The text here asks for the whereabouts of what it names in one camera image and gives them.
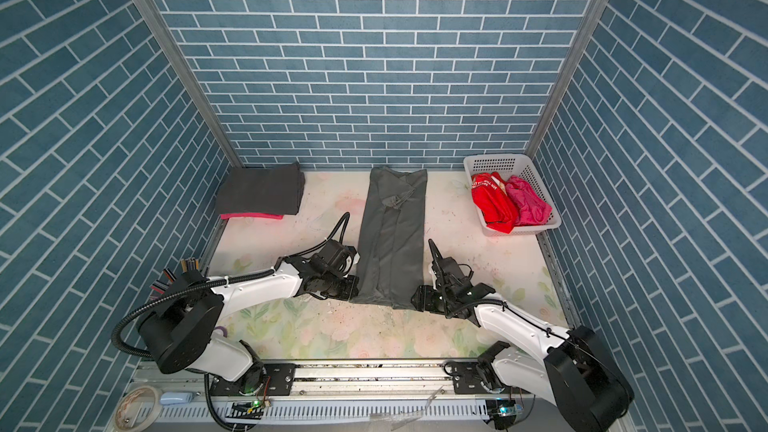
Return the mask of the red printed t shirt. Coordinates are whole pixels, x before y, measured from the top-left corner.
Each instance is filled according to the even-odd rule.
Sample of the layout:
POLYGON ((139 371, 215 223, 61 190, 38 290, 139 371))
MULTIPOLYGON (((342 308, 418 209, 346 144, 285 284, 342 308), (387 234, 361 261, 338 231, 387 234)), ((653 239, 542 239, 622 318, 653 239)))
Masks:
POLYGON ((519 209, 505 186, 497 172, 478 173, 472 177, 471 196, 485 225, 493 231, 509 234, 518 224, 519 209))

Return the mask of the white plastic laundry basket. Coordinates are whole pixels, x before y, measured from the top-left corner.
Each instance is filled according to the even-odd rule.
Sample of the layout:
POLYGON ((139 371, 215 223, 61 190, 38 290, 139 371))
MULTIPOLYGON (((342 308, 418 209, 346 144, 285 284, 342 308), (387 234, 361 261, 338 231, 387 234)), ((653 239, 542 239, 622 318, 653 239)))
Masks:
POLYGON ((535 235, 561 218, 532 160, 522 154, 474 155, 464 169, 483 233, 535 235))

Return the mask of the right green circuit board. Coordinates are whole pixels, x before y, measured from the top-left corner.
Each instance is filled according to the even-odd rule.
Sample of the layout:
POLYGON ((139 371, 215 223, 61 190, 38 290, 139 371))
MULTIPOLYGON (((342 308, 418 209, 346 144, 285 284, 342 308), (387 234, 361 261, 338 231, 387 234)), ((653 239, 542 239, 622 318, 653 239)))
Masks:
POLYGON ((484 422, 495 431, 508 431, 522 412, 514 399, 486 400, 485 406, 488 418, 484 422))

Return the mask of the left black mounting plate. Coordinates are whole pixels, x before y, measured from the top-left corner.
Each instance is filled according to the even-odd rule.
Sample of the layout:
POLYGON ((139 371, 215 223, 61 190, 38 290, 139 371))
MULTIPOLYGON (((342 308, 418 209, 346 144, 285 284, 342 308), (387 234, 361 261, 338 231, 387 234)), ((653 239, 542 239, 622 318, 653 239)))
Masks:
POLYGON ((234 382, 214 376, 209 391, 212 396, 288 396, 296 369, 293 363, 256 363, 234 382))

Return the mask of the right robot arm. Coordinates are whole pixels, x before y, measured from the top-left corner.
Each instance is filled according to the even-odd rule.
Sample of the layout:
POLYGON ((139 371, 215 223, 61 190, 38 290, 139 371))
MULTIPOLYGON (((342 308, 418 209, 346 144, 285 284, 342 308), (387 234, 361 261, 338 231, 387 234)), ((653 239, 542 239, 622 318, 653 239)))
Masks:
POLYGON ((462 319, 499 336, 474 369, 451 366, 457 383, 477 381, 491 394, 523 389, 555 405, 575 431, 606 431, 624 417, 634 391, 597 334, 566 329, 509 304, 473 271, 435 252, 431 285, 411 302, 420 312, 462 319))

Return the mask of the left green circuit board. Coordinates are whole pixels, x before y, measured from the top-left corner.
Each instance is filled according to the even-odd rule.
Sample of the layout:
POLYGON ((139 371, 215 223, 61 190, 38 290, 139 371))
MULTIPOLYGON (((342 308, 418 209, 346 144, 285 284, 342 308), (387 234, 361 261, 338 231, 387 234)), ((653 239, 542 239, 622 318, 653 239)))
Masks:
POLYGON ((226 418, 230 421, 261 420, 267 409, 264 401, 232 402, 226 418))

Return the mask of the left corner aluminium post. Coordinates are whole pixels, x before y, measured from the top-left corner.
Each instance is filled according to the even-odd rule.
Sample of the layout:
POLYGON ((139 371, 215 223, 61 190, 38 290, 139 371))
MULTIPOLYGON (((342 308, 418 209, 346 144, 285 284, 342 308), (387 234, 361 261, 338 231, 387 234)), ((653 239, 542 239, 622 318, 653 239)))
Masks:
POLYGON ((132 0, 132 2, 169 61, 169 64, 176 72, 184 90, 188 93, 199 115, 213 134, 230 165, 235 168, 242 168, 242 161, 224 132, 205 92, 189 67, 182 50, 154 0, 132 0))

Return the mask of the cup of coloured pencils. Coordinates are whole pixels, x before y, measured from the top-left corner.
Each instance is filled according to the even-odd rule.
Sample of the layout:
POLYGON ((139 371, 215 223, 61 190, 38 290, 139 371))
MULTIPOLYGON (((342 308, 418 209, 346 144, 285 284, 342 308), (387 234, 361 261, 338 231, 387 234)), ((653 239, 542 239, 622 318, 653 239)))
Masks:
POLYGON ((155 295, 164 294, 172 284, 174 284, 184 273, 192 270, 198 270, 200 261, 196 258, 182 259, 180 261, 179 270, 175 271, 171 268, 164 268, 158 279, 154 280, 150 285, 150 290, 155 295))

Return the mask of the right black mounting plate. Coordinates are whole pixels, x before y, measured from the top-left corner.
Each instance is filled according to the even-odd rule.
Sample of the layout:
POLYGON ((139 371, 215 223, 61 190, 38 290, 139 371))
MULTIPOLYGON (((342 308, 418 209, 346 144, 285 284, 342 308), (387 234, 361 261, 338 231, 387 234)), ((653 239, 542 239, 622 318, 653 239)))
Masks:
POLYGON ((487 364, 476 361, 448 360, 442 364, 442 369, 450 378, 456 395, 528 394, 526 389, 503 385, 487 364))

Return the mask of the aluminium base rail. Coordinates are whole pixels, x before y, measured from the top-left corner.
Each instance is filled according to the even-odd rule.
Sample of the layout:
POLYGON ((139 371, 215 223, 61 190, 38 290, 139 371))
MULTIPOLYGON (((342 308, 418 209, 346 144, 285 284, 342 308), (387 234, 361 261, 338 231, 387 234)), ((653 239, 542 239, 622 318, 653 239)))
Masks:
MULTIPOLYGON (((288 396, 269 396, 268 398, 294 400, 416 399, 425 397, 432 392, 446 394, 450 397, 459 396, 454 393, 451 380, 443 372, 442 364, 448 360, 476 361, 478 357, 295 361, 258 358, 258 363, 293 363, 297 366, 290 394, 288 396)), ((152 386, 165 392, 202 393, 203 375, 203 372, 190 369, 164 374, 154 362, 146 361, 140 363, 129 382, 128 389, 133 391, 141 386, 152 386)))

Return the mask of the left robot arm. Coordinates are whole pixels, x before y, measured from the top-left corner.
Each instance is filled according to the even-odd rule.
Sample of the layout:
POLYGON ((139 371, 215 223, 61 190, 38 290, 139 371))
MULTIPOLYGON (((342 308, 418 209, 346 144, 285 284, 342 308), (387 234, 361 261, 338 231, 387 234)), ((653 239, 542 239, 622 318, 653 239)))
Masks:
POLYGON ((258 376, 256 353, 218 331, 219 319, 301 295, 349 301, 357 294, 356 262, 354 247, 328 240, 311 256, 287 256, 263 272, 209 280, 190 271, 138 314, 138 332, 164 374, 190 369, 229 382, 258 376))

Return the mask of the corner aluminium post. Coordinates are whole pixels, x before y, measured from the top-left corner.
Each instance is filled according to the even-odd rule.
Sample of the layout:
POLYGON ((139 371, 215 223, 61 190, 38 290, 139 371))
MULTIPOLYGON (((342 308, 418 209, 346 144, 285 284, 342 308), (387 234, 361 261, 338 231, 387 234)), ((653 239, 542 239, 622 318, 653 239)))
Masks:
POLYGON ((559 70, 546 105, 543 107, 539 121, 533 129, 531 138, 524 154, 534 158, 541 147, 547 132, 556 117, 565 92, 571 83, 574 73, 583 57, 590 39, 605 11, 609 0, 590 0, 583 19, 574 35, 574 40, 559 70))
POLYGON ((176 72, 184 90, 188 93, 199 115, 213 134, 230 165, 235 168, 242 168, 242 161, 224 132, 205 92, 189 67, 182 50, 154 0, 132 0, 132 2, 169 61, 169 64, 176 72))

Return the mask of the folded dark grey t shirt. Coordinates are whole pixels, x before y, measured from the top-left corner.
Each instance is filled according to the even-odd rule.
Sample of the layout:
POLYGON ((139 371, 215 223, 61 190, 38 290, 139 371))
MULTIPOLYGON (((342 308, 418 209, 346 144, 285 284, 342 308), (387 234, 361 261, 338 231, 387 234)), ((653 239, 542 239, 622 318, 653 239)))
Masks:
POLYGON ((233 169, 217 193, 218 215, 297 215, 305 175, 297 162, 269 169, 233 169))

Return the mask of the roll of clear tape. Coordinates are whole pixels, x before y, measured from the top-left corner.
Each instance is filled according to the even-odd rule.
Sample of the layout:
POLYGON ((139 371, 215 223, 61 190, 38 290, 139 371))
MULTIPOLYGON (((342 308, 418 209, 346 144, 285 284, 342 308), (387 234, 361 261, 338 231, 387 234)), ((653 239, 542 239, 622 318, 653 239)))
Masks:
POLYGON ((124 396, 112 418, 112 431, 140 432, 153 425, 163 406, 162 392, 152 386, 141 386, 124 396))

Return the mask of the white ventilation grille strip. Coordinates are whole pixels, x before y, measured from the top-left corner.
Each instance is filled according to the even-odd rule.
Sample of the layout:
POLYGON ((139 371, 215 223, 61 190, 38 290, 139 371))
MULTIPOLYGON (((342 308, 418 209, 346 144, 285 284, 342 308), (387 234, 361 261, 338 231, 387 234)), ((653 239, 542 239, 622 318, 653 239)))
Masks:
POLYGON ((232 409, 231 402, 217 402, 220 417, 233 423, 264 425, 317 425, 355 423, 370 420, 401 421, 424 419, 430 421, 487 420, 486 403, 479 399, 426 398, 417 400, 360 401, 279 401, 261 412, 247 416, 232 409))

